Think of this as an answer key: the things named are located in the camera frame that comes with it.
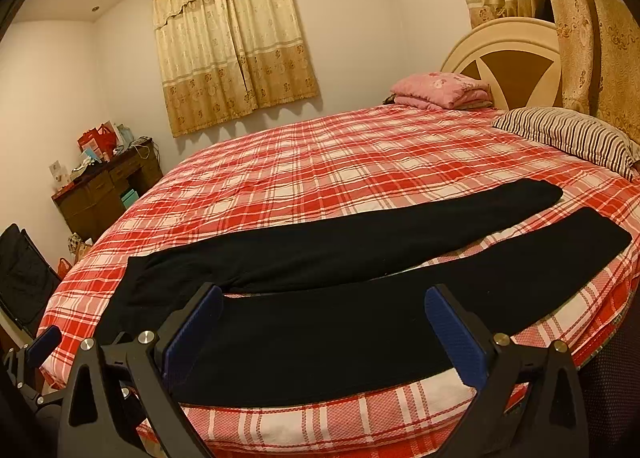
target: metal bolt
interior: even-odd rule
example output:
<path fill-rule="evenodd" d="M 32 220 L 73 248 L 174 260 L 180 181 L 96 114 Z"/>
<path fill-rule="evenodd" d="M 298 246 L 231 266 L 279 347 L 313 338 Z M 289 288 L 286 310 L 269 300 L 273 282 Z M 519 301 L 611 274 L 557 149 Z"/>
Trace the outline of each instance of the metal bolt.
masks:
<path fill-rule="evenodd" d="M 494 342 L 498 346 L 509 346 L 509 344 L 511 343 L 511 339 L 509 339 L 509 336 L 507 334 L 497 333 L 496 335 L 494 335 Z"/>
<path fill-rule="evenodd" d="M 91 338 L 87 338 L 87 339 L 85 339 L 84 341 L 82 341 L 82 342 L 80 343 L 80 347 L 81 347 L 84 351 L 88 351 L 88 350 L 90 350 L 91 348 L 93 348 L 93 347 L 94 347 L 94 340 L 93 340 L 93 339 L 91 339 Z"/>
<path fill-rule="evenodd" d="M 138 336 L 138 342 L 141 344 L 149 344 L 155 338 L 155 333 L 145 330 Z"/>
<path fill-rule="evenodd" d="M 567 353 L 569 351 L 569 346 L 567 346 L 564 341 L 554 341 L 554 349 L 556 352 Z"/>

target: pillow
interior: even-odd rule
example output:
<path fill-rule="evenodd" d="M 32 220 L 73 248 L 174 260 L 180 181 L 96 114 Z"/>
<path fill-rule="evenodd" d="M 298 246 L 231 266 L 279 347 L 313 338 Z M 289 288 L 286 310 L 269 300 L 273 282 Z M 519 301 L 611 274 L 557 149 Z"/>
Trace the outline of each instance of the pillow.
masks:
<path fill-rule="evenodd" d="M 493 100 L 488 83 L 459 73 L 414 74 L 391 88 L 391 92 L 399 96 L 424 99 L 446 110 L 455 110 L 470 100 L 479 99 L 477 90 L 482 90 L 482 100 Z"/>
<path fill-rule="evenodd" d="M 565 108 L 517 108 L 497 117 L 492 126 L 607 167 L 628 180 L 640 160 L 640 146 L 618 128 Z"/>
<path fill-rule="evenodd" d="M 484 90 L 472 90 L 468 92 L 466 96 L 463 96 L 459 102 L 456 103 L 457 110 L 472 110 L 475 108 L 487 108 L 491 107 L 494 104 L 487 99 L 487 93 Z M 420 99 L 418 97 L 410 97 L 407 95 L 397 95 L 396 104 L 404 104 L 406 106 L 412 106 L 414 108 L 418 108 L 419 110 L 441 110 L 442 107 L 433 104 L 433 102 L 429 102 L 426 99 Z"/>

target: striped pillow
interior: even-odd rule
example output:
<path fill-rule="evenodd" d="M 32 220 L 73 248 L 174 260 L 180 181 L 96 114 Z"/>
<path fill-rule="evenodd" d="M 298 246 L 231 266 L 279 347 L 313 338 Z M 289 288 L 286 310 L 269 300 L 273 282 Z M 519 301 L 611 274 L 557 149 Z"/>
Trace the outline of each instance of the striped pillow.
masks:
<path fill-rule="evenodd" d="M 494 120 L 494 128 L 519 134 L 615 171 L 631 180 L 640 146 L 612 125 L 565 108 L 517 108 Z"/>

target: blue clamp pad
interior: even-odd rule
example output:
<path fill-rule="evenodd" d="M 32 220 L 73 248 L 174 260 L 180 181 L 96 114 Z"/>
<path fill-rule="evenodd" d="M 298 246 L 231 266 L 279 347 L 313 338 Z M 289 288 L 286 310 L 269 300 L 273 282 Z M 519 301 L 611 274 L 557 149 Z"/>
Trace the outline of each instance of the blue clamp pad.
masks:
<path fill-rule="evenodd" d="M 53 350 L 62 342 L 62 332 L 55 324 L 42 332 L 25 351 L 25 364 L 28 368 L 41 367 Z"/>
<path fill-rule="evenodd" d="M 222 314 L 224 296 L 218 286 L 212 287 L 182 324 L 164 353 L 162 382 L 171 390 L 186 380 L 209 334 Z"/>
<path fill-rule="evenodd" d="M 424 312 L 462 382 L 482 390 L 489 377 L 486 354 L 435 287 L 424 295 Z"/>

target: red bag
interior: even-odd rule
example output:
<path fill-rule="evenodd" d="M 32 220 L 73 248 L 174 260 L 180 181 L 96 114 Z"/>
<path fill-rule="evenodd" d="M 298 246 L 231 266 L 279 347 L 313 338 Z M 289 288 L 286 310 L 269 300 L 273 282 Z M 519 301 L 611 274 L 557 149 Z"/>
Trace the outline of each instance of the red bag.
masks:
<path fill-rule="evenodd" d="M 60 258 L 58 262 L 58 271 L 57 275 L 60 279 L 65 279 L 65 276 L 71 270 L 71 263 L 69 263 L 65 258 Z"/>
<path fill-rule="evenodd" d="M 113 158 L 113 150 L 117 145 L 118 137 L 104 124 L 98 129 L 93 128 L 92 130 L 85 131 L 78 139 L 80 151 L 91 148 L 99 158 L 107 162 Z"/>

